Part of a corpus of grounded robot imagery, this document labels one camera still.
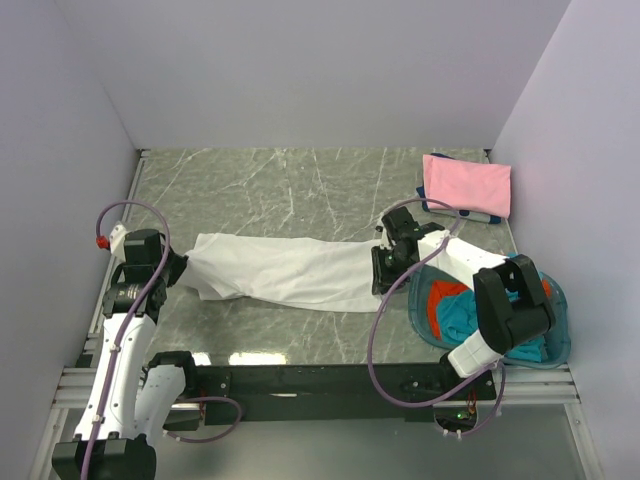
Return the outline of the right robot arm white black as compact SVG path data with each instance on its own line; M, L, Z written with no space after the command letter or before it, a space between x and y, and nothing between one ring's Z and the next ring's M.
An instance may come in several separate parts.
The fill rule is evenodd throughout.
M534 262L476 247L430 222L418 224L406 207L382 216L377 230L384 243L371 249L372 293L400 287L419 266L430 266L464 284L476 306L476 330L444 357L439 374L444 395L460 399L474 386L473 375L533 340L556 323Z

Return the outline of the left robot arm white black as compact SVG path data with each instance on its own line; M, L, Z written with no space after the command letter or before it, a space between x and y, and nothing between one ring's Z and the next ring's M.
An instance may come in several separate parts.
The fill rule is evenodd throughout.
M103 295L103 343L90 396L72 439L55 445L52 467L61 479L152 479L155 445L173 403L193 399L200 388L186 351L144 362L167 291L187 259L154 229L117 224L98 243L120 263Z

